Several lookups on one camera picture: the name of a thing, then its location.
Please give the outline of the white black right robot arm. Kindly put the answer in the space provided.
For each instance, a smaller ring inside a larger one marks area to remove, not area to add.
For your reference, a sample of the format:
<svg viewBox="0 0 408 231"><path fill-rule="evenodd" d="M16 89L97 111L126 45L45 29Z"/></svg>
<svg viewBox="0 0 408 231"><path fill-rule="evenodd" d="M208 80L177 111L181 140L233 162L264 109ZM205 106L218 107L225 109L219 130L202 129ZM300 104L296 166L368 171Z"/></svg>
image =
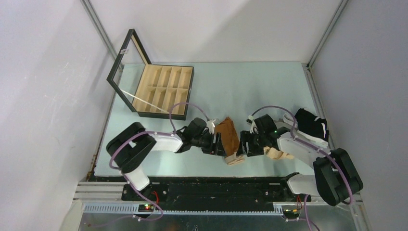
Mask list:
<svg viewBox="0 0 408 231"><path fill-rule="evenodd" d="M336 206L363 189L363 181L346 150L318 146L286 126L277 127L269 115L249 116L247 122L251 128L241 132L238 154L263 154L272 159L292 156L313 170L312 175L295 173L288 177L280 187L285 201L309 194Z"/></svg>

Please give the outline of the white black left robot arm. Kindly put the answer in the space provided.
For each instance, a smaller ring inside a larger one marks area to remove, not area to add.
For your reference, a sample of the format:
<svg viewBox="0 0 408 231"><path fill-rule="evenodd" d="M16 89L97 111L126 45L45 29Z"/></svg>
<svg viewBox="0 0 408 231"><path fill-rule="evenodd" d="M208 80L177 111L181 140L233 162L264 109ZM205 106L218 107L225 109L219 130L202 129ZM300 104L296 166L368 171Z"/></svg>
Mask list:
<svg viewBox="0 0 408 231"><path fill-rule="evenodd" d="M147 155L155 151L178 154L192 147L200 148L204 154L227 156L214 124L200 118L172 133L147 131L140 122L134 122L108 142L106 151L111 157L110 168L119 170L134 188L134 195L144 201L152 194L150 180L141 167Z"/></svg>

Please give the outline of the orange-brown underwear with cream waistband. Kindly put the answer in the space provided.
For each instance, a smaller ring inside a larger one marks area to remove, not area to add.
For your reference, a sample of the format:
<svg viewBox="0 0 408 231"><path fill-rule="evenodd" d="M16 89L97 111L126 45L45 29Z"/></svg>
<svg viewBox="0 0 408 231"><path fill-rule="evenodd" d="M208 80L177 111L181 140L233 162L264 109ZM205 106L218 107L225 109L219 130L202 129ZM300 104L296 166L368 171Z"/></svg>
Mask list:
<svg viewBox="0 0 408 231"><path fill-rule="evenodd" d="M221 134L222 145L227 155L225 157L227 165L232 166L244 162L244 156L237 154L240 141L232 119L226 117L215 126L215 132Z"/></svg>

